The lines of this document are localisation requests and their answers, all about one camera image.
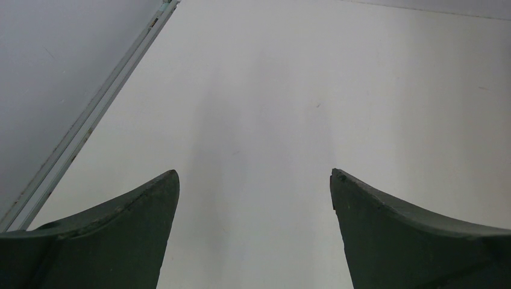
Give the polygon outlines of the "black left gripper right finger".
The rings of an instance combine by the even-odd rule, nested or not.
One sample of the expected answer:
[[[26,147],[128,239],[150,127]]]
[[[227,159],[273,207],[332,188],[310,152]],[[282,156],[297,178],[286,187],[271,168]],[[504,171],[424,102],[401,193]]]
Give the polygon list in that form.
[[[354,288],[509,288],[510,231],[450,218],[340,169],[333,209]]]

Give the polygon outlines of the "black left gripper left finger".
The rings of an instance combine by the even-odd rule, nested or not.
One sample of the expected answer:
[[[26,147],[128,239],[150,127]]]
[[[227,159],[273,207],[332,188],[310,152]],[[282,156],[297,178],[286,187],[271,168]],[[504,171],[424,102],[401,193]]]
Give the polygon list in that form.
[[[1,287],[155,288],[179,195],[170,170],[88,210],[1,234]]]

